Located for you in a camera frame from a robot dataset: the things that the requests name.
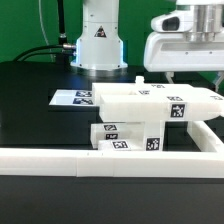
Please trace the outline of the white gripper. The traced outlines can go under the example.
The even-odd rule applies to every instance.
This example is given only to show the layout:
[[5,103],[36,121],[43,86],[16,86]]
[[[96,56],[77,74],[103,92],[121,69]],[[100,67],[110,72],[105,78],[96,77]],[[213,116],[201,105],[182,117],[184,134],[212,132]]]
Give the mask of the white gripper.
[[165,72],[219,71],[215,91],[224,80],[224,0],[176,0],[176,9],[151,21],[153,32],[144,51],[144,67]]

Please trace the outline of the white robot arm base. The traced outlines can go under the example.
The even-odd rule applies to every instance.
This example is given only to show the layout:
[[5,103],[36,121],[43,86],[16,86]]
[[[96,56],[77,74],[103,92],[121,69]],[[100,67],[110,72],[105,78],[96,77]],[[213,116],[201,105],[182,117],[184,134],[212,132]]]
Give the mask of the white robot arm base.
[[91,76],[126,71],[123,41],[118,35],[119,0],[83,0],[83,29],[70,65]]

